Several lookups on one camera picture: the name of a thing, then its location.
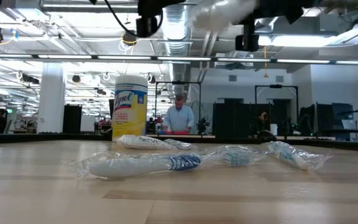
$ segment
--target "ventilation duct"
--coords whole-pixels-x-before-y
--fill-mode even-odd
[[[274,23],[278,17],[257,19],[255,23],[255,31],[258,33],[272,33],[274,30]]]
[[[183,42],[174,42],[175,40],[186,40],[188,38],[187,6],[178,4],[165,7],[164,23],[162,26],[163,38],[168,40],[165,44],[167,55],[169,56],[187,56],[189,54],[189,45]],[[190,64],[171,63],[169,65],[171,81],[190,81]],[[187,92],[188,85],[173,86],[175,94]]]
[[[216,57],[222,58],[253,58],[254,55],[249,52],[242,51],[232,51],[229,53],[217,53]],[[217,69],[226,69],[226,70],[234,70],[234,69],[251,69],[254,66],[252,62],[215,62],[215,68]]]

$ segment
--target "wooden table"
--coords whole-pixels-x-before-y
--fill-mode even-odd
[[[0,144],[0,223],[358,224],[358,152],[300,148],[334,157],[316,173],[268,157],[249,167],[105,181],[78,180],[62,162],[143,151],[103,141]]]
[[[211,135],[197,135],[197,134],[148,134],[148,137],[156,138],[156,137],[166,137],[166,138],[216,138]]]

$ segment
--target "pipe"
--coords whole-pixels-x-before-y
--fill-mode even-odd
[[[211,36],[211,31],[208,31],[204,37],[203,48],[201,49],[201,56],[204,56],[204,54],[205,54],[210,36]],[[198,73],[198,77],[197,77],[198,82],[200,81],[200,78],[201,78],[201,75],[203,74],[203,72],[204,72],[203,62],[200,62],[200,72]]]
[[[162,26],[164,40],[188,40],[187,28],[187,6],[172,5],[163,9],[165,23]],[[167,42],[165,44],[167,55],[169,56],[187,56],[189,54],[189,45],[184,42]],[[171,63],[170,76],[171,81],[190,81],[190,66],[182,63]],[[174,94],[182,94],[188,87],[173,86]]]
[[[212,39],[211,39],[211,43],[210,43],[210,45],[208,47],[208,51],[207,51],[207,54],[206,54],[207,57],[209,57],[212,54],[212,50],[214,49],[214,46],[215,46],[215,43],[216,43],[217,39],[218,39],[218,34],[214,33],[213,36],[212,36]],[[205,78],[206,74],[208,73],[208,70],[209,70],[209,62],[206,63],[206,66],[203,69],[203,74],[201,76],[201,80],[199,80],[199,82],[202,83],[204,81],[204,78]]]

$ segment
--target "ceiling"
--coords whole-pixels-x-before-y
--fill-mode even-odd
[[[46,1],[44,4],[78,4],[87,1]],[[189,13],[191,8],[199,1],[188,1]],[[89,8],[76,8],[64,11],[64,7],[51,8],[50,11],[42,11],[33,7],[20,7],[15,9],[2,9],[0,11],[0,27],[4,40],[0,45],[0,54],[92,54],[92,55],[166,55],[167,40],[164,39],[163,29],[147,39],[140,39],[134,47],[128,47],[122,42],[123,29],[106,9],[99,12],[89,12]],[[135,30],[135,20],[138,15],[133,7],[118,10],[118,18],[126,23],[126,27]],[[271,33],[261,34],[265,37],[277,35],[314,35],[324,38],[327,33],[331,36],[345,32],[349,27],[347,19],[358,16],[358,4],[349,3],[347,13],[338,16],[344,5],[339,1],[323,1],[321,7],[305,10],[305,15],[293,25],[289,25],[284,18],[279,18],[274,24]],[[229,26],[220,33],[213,35],[202,29],[194,29],[191,23],[186,23],[191,32],[190,36],[182,42],[190,45],[188,55],[203,56],[208,54],[229,54],[235,50],[234,39],[242,34],[241,26]],[[250,53],[258,58],[304,58],[304,59],[356,59],[358,60],[358,46],[332,46],[324,47],[291,47],[286,44],[268,45],[261,47],[257,52]],[[64,69],[68,75],[66,103],[82,104],[84,112],[88,114],[108,114],[108,98],[114,96],[115,77],[118,75],[147,75],[155,76],[156,80],[171,81],[170,65],[167,63],[102,63],[102,62],[64,62]],[[190,63],[190,80],[196,80],[199,63]],[[214,64],[206,65],[210,72],[205,76],[205,82],[218,82],[219,70]],[[255,63],[247,69],[258,71],[264,68],[263,63]],[[298,65],[271,64],[269,69],[282,69],[284,73],[291,73],[298,69]],[[20,113],[34,114],[39,103],[39,85],[30,85],[31,88],[19,88],[29,86],[21,82],[18,77],[21,74],[30,75],[42,82],[42,62],[20,62],[0,60],[0,106],[17,106]],[[74,83],[72,77],[80,75],[87,80],[83,83]],[[97,94],[94,87],[105,89],[107,95]],[[158,96],[157,108],[159,113],[164,113],[170,106],[169,98],[172,97],[172,86],[164,87],[166,91]],[[155,85],[149,85],[149,111],[154,108]]]

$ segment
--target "pillar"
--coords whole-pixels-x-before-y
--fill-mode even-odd
[[[62,63],[44,63],[42,70],[37,132],[61,133],[67,75]]]
[[[12,121],[11,125],[7,129],[7,133],[12,134],[11,130],[14,129],[15,121],[17,120],[17,106],[16,107],[7,106],[6,110],[11,111],[10,113],[8,112],[8,114],[6,115],[6,121],[7,121],[7,125],[9,124],[10,121]]]

